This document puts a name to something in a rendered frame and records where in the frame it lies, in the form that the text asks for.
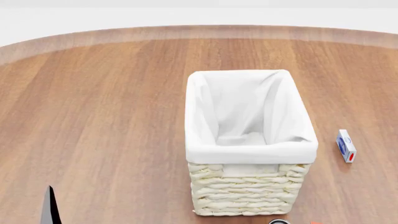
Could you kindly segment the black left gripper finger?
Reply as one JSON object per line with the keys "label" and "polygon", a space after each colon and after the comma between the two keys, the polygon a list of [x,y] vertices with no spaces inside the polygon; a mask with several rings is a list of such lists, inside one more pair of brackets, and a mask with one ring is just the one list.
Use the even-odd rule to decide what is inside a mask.
{"label": "black left gripper finger", "polygon": [[44,196],[40,224],[62,224],[52,186],[47,187]]}

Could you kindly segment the woven basket with white liner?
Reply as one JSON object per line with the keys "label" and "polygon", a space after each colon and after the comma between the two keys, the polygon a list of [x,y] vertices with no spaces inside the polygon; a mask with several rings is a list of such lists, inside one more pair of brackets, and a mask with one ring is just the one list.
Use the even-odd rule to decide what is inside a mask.
{"label": "woven basket with white liner", "polygon": [[290,212],[317,149],[287,70],[200,71],[188,77],[185,152],[197,215]]}

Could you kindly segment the small white blue box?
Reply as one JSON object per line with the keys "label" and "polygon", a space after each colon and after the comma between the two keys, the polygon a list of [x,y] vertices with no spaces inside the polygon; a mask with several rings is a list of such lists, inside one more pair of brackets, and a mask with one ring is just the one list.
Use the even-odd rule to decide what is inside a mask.
{"label": "small white blue box", "polygon": [[345,129],[338,130],[336,144],[346,163],[353,163],[357,150]]}

